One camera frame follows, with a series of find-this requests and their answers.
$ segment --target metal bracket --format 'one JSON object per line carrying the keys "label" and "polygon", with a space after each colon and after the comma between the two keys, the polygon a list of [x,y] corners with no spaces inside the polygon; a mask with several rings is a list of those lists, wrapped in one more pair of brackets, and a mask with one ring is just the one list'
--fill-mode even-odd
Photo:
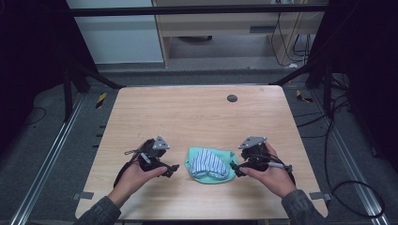
{"label": "metal bracket", "polygon": [[94,193],[93,192],[81,192],[81,193],[74,193],[72,196],[73,200],[80,200],[80,199],[93,199]]}
{"label": "metal bracket", "polygon": [[312,200],[323,199],[325,201],[330,201],[333,199],[333,197],[330,193],[324,194],[322,192],[310,192],[310,197]]}
{"label": "metal bracket", "polygon": [[250,148],[252,146],[255,146],[256,144],[263,143],[266,140],[267,140],[266,137],[249,136],[238,148],[239,149]]}
{"label": "metal bracket", "polygon": [[167,144],[164,139],[161,137],[161,135],[159,135],[156,140],[155,143],[152,146],[153,150],[165,150],[165,149],[169,149],[170,145]]}

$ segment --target mint green cloth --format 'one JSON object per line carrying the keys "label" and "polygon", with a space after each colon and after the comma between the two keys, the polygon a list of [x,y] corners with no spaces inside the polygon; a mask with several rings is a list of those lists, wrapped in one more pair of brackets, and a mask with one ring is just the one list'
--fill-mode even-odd
{"label": "mint green cloth", "polygon": [[[229,174],[225,178],[217,178],[211,175],[203,175],[198,177],[191,174],[190,172],[191,163],[195,159],[195,157],[198,156],[199,152],[202,151],[203,149],[206,149],[207,151],[216,155],[216,157],[218,157],[225,164],[225,167],[229,169]],[[205,147],[190,147],[187,159],[185,160],[185,167],[187,168],[190,176],[196,181],[204,184],[219,184],[230,181],[235,177],[235,172],[234,170],[231,169],[231,166],[229,165],[229,163],[231,162],[237,164],[237,156],[235,155],[235,153],[231,151],[219,150],[214,148],[205,148]]]}

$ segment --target folded cloth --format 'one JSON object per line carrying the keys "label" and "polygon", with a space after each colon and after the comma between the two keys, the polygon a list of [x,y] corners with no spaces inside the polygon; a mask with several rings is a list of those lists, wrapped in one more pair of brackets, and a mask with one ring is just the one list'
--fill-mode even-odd
{"label": "folded cloth", "polygon": [[217,184],[235,177],[229,166],[232,161],[237,163],[237,157],[231,151],[192,147],[185,166],[193,179],[205,184]]}

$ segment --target white cabinet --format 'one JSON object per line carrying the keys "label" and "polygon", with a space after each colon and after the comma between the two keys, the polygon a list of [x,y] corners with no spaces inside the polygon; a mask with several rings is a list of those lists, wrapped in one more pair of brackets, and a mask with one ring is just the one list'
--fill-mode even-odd
{"label": "white cabinet", "polygon": [[[68,0],[70,8],[152,7],[150,0]],[[155,17],[76,17],[96,64],[162,63]]]}

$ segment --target wooden table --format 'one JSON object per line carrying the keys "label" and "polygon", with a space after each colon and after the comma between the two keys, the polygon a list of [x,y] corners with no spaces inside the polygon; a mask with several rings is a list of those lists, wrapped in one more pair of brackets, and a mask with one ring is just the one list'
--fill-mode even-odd
{"label": "wooden table", "polygon": [[[236,102],[227,96],[236,95]],[[161,135],[171,145],[161,161],[180,168],[171,178],[154,178],[122,207],[120,219],[262,219],[287,218],[281,199],[251,177],[218,185],[194,181],[184,166],[192,146],[237,149],[248,136],[265,136],[279,157],[293,165],[297,187],[319,191],[310,161],[280,86],[133,87],[119,91],[84,191],[78,218],[113,188],[121,167],[147,139]],[[323,200],[313,201],[326,216]]]}

